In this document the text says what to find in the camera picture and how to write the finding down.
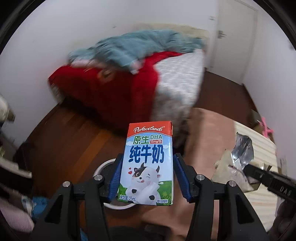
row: mattress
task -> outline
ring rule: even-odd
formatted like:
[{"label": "mattress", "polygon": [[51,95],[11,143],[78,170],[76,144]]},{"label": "mattress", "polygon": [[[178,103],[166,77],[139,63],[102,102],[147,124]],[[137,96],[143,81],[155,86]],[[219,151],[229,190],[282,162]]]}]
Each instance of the mattress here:
[{"label": "mattress", "polygon": [[151,121],[172,121],[174,139],[180,136],[184,121],[195,104],[204,74],[204,51],[196,49],[158,62],[159,73]]}]

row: white wall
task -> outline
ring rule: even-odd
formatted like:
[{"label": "white wall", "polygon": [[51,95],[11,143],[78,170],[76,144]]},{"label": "white wall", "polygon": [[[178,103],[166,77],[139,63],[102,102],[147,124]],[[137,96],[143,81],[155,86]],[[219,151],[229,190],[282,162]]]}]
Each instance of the white wall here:
[{"label": "white wall", "polygon": [[258,27],[243,83],[259,113],[274,129],[278,157],[286,157],[288,174],[296,178],[296,51],[277,23],[255,5]]},{"label": "white wall", "polygon": [[216,36],[219,0],[149,0],[134,1],[137,21],[142,23],[174,23],[206,29],[210,33],[206,67]]},{"label": "white wall", "polygon": [[67,54],[131,30],[132,0],[46,0],[0,55],[0,92],[16,114],[2,130],[20,145],[56,105],[47,78]]}]

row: perfectlands logo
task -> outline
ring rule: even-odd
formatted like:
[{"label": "perfectlands logo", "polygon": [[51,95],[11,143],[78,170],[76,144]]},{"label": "perfectlands logo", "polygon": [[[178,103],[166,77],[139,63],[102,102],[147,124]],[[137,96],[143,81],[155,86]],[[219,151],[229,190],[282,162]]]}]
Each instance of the perfectlands logo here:
[{"label": "perfectlands logo", "polygon": [[164,127],[165,126],[162,126],[160,128],[155,128],[154,126],[151,126],[151,127],[148,127],[148,128],[146,128],[146,126],[144,126],[142,128],[136,127],[134,129],[134,132],[136,133],[136,132],[140,132],[140,131],[162,131]]}]

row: door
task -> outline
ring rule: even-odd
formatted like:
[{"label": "door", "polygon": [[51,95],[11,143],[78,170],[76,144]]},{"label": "door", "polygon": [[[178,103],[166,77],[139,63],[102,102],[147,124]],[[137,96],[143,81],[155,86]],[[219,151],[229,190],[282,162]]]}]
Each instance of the door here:
[{"label": "door", "polygon": [[251,57],[257,11],[240,0],[222,0],[210,72],[242,83]]}]

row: metal screw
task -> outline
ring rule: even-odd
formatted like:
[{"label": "metal screw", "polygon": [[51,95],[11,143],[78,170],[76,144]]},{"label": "metal screw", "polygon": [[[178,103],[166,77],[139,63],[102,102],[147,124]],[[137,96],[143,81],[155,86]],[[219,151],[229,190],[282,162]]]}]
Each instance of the metal screw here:
[{"label": "metal screw", "polygon": [[204,176],[204,175],[201,175],[201,174],[198,174],[198,175],[196,176],[196,179],[199,180],[199,181],[202,181],[202,180],[205,179],[205,176]]},{"label": "metal screw", "polygon": [[67,188],[71,185],[71,183],[69,181],[65,181],[63,182],[63,187]]},{"label": "metal screw", "polygon": [[235,187],[237,185],[237,183],[235,181],[229,181],[229,185],[232,187]]},{"label": "metal screw", "polygon": [[95,176],[94,176],[94,179],[95,179],[96,181],[100,181],[100,180],[103,179],[103,176],[102,176],[102,175],[95,175]]}]

